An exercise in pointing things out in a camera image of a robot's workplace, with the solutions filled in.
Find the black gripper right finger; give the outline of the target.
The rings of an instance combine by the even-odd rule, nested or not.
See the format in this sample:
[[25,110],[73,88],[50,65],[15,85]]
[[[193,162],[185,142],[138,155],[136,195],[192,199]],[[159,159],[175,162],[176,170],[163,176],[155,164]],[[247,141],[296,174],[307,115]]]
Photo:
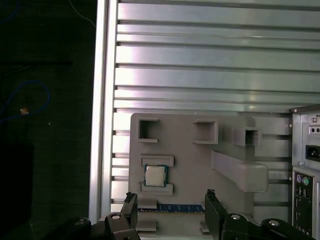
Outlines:
[[240,213],[229,213],[208,189],[204,201],[205,224],[214,240],[310,240],[311,235],[299,231],[289,223],[266,218],[257,225]]

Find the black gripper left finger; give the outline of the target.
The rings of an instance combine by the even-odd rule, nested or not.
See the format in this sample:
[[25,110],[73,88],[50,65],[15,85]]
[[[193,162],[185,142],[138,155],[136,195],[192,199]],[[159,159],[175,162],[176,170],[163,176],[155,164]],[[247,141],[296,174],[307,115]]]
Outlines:
[[138,195],[128,192],[119,212],[109,213],[92,224],[88,218],[74,217],[49,233],[51,240],[137,240]]

